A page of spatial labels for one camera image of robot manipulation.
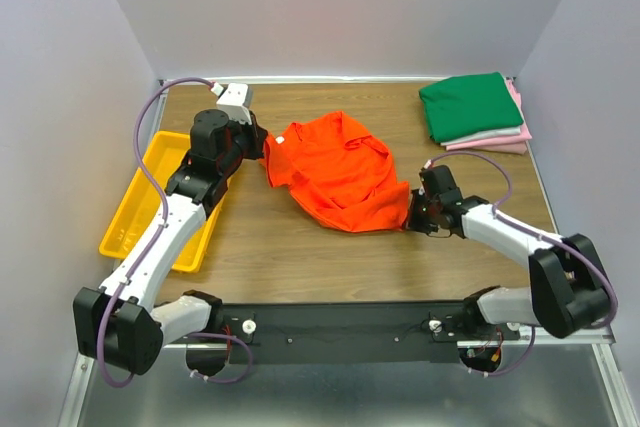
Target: orange t-shirt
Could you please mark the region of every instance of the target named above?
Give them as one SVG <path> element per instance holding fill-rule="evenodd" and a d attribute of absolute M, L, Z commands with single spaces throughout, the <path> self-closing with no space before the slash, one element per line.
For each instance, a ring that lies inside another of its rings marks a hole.
<path fill-rule="evenodd" d="M 292 197 L 322 225 L 347 232 L 400 229 L 409 183 L 396 179 L 391 152 L 359 122 L 332 112 L 293 123 L 264 146 L 272 187 Z"/>

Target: yellow tray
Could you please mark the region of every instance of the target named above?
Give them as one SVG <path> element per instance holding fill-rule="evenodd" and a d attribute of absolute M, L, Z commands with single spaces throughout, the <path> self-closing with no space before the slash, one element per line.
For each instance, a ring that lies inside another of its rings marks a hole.
<path fill-rule="evenodd" d="M 158 183 L 164 187 L 187 150 L 188 135 L 160 131 L 154 135 L 144 155 L 144 163 Z M 184 246 L 172 270 L 189 273 L 200 270 L 223 201 L 224 197 L 207 219 L 207 223 Z M 138 169 L 100 243 L 100 253 L 107 257 L 124 259 L 151 223 L 159 206 L 158 193 Z"/>

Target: clothing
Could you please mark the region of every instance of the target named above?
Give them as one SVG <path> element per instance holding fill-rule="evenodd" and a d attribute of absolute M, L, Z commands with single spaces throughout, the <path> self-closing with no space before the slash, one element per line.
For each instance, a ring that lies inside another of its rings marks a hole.
<path fill-rule="evenodd" d="M 291 196 L 322 225 L 347 232 L 400 229 L 409 183 L 396 179 L 391 152 L 359 122 L 333 112 L 292 123 L 265 142 L 272 187 Z"/>
<path fill-rule="evenodd" d="M 423 87 L 419 94 L 429 133 L 438 143 L 523 123 L 498 72 L 451 77 Z"/>
<path fill-rule="evenodd" d="M 522 132 L 522 127 L 508 127 L 506 129 L 493 129 L 493 130 L 483 130 L 482 132 L 478 132 L 473 135 L 465 135 L 464 137 L 460 137 L 459 139 L 450 140 L 449 142 L 442 142 L 443 146 L 447 145 L 456 145 L 461 144 L 463 142 L 471 142 L 474 140 L 482 140 L 482 139 L 492 139 L 494 137 L 509 137 L 513 135 L 520 135 Z"/>
<path fill-rule="evenodd" d="M 513 81 L 510 79 L 505 80 L 505 85 L 507 87 L 507 92 L 509 92 L 509 95 L 511 96 L 516 107 L 518 108 L 518 111 L 522 112 L 522 96 L 516 90 L 515 86 L 513 85 Z M 447 150 L 477 149 L 477 148 L 495 146 L 495 145 L 519 144 L 527 140 L 531 140 L 531 133 L 529 132 L 527 123 L 523 122 L 520 128 L 521 128 L 521 132 L 519 135 L 512 135 L 508 137 L 494 137 L 491 139 L 481 139 L 481 140 L 475 140 L 471 142 L 461 142 L 454 145 L 447 145 L 446 148 Z"/>
<path fill-rule="evenodd" d="M 474 147 L 475 150 L 486 150 L 489 152 L 503 152 L 505 154 L 520 154 L 527 153 L 527 143 L 518 142 L 515 144 L 503 144 L 503 145 L 483 145 L 482 147 Z"/>

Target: cable connector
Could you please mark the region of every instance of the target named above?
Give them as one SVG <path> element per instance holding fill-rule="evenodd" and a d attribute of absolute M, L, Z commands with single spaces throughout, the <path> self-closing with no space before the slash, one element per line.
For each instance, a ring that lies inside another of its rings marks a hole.
<path fill-rule="evenodd" d="M 209 90 L 213 92 L 216 97 L 220 97 L 224 92 L 224 86 L 218 82 L 214 82 L 213 86 Z"/>

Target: wooden table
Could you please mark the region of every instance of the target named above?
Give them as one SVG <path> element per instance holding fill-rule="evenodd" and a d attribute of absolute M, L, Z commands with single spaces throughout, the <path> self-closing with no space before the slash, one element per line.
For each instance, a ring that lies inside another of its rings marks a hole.
<path fill-rule="evenodd" d="M 258 123 L 276 135 L 291 122 L 343 110 L 389 146 L 398 179 L 415 188 L 424 162 L 442 152 L 428 136 L 418 99 L 423 85 L 255 85 L 252 110 Z M 213 107 L 215 97 L 206 87 L 173 87 L 161 129 L 189 132 L 193 116 Z M 513 177 L 514 195 L 503 210 L 552 230 L 531 158 L 490 155 Z M 491 165 L 466 156 L 447 158 L 446 163 L 464 195 L 490 201 L 503 196 L 505 183 Z M 173 300 L 192 288 L 234 303 L 436 300 L 527 282 L 523 268 L 470 240 L 323 228 L 286 188 L 269 187 L 263 166 L 245 161 L 227 193 L 200 272 L 171 273 L 158 301 Z"/>

